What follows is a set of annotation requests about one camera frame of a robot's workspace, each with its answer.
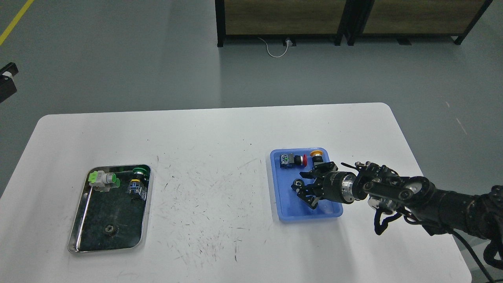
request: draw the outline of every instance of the gray floor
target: gray floor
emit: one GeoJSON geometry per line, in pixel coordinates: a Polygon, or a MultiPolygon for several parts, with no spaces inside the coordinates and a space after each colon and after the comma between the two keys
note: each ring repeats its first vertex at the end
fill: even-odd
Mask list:
{"type": "MultiPolygon", "coordinates": [[[[23,3],[3,1],[0,29],[23,3]]],[[[47,114],[358,102],[391,107],[438,188],[486,193],[503,184],[502,8],[461,46],[299,40],[273,59],[258,40],[217,48],[213,1],[34,1],[0,46],[20,70],[0,104],[0,193],[47,114]]]]}

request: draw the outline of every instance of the electrical component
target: electrical component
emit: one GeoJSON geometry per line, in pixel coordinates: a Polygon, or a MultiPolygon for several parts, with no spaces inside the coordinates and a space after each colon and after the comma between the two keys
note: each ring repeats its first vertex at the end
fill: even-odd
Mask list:
{"type": "Polygon", "coordinates": [[[285,168],[285,169],[293,168],[295,165],[306,167],[307,166],[307,156],[305,154],[303,156],[293,155],[293,153],[280,155],[280,167],[281,168],[285,168]]]}
{"type": "Polygon", "coordinates": [[[89,186],[99,192],[108,192],[121,185],[121,180],[114,173],[105,173],[103,170],[91,172],[88,182],[89,186]]]}
{"type": "Polygon", "coordinates": [[[148,178],[147,170],[137,167],[133,169],[133,178],[129,181],[127,193],[133,195],[134,198],[146,200],[147,187],[146,179],[148,178]]]}

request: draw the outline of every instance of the black cable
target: black cable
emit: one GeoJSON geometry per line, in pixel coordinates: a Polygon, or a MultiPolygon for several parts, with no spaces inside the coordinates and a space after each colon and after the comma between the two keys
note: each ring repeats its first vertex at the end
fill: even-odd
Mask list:
{"type": "Polygon", "coordinates": [[[396,213],[395,215],[386,217],[383,219],[382,224],[381,222],[381,215],[385,212],[384,209],[378,208],[376,209],[376,214],[374,216],[374,232],[376,232],[377,235],[381,235],[384,230],[388,228],[388,224],[392,221],[397,220],[398,218],[402,217],[400,213],[396,213]]]}
{"type": "Polygon", "coordinates": [[[449,234],[452,234],[452,235],[456,236],[456,238],[458,238],[458,240],[460,240],[461,243],[463,243],[463,245],[466,247],[466,249],[468,250],[468,252],[470,252],[471,256],[473,257],[473,260],[475,260],[475,262],[477,263],[477,265],[480,268],[480,270],[482,270],[482,273],[484,273],[485,277],[487,277],[487,280],[489,280],[488,283],[495,283],[496,281],[494,281],[494,279],[492,279],[492,277],[489,274],[489,272],[487,272],[487,269],[485,269],[485,267],[482,264],[482,262],[480,262],[480,259],[475,254],[475,252],[473,251],[472,247],[470,247],[470,244],[468,244],[468,242],[463,237],[461,237],[461,235],[459,235],[456,231],[452,230],[451,228],[446,228],[445,230],[447,232],[449,232],[449,234]]]}

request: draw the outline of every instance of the cabinet leg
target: cabinet leg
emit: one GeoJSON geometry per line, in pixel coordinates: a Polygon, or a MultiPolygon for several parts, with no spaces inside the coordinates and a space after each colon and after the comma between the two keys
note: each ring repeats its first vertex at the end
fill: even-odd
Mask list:
{"type": "Polygon", "coordinates": [[[465,39],[464,36],[458,36],[458,38],[456,38],[456,40],[454,40],[454,44],[461,45],[461,42],[463,42],[464,39],[465,39]]]}
{"type": "Polygon", "coordinates": [[[355,37],[354,36],[350,36],[348,38],[348,45],[349,46],[354,46],[355,45],[355,37]]]}
{"type": "Polygon", "coordinates": [[[336,35],[335,39],[333,40],[333,44],[335,46],[340,46],[342,40],[343,40],[343,35],[342,34],[338,34],[338,35],[336,35]]]}

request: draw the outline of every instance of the scratch mark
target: scratch mark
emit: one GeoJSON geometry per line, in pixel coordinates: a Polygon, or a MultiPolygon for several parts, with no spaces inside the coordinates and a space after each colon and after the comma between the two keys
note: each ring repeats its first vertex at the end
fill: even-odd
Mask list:
{"type": "Polygon", "coordinates": [[[253,162],[253,161],[257,160],[257,159],[258,159],[258,158],[255,158],[255,159],[253,159],[253,160],[250,160],[250,161],[246,162],[245,164],[243,164],[243,165],[239,166],[239,167],[238,167],[238,169],[239,169],[239,168],[241,168],[241,167],[244,167],[244,166],[246,166],[246,165],[248,165],[248,164],[250,164],[251,162],[253,162]]]}
{"type": "Polygon", "coordinates": [[[459,119],[456,118],[456,120],[458,121],[459,125],[461,126],[461,129],[463,130],[463,132],[465,132],[465,135],[468,135],[468,133],[465,130],[465,127],[463,127],[463,125],[461,124],[461,122],[459,121],[459,119]]]}

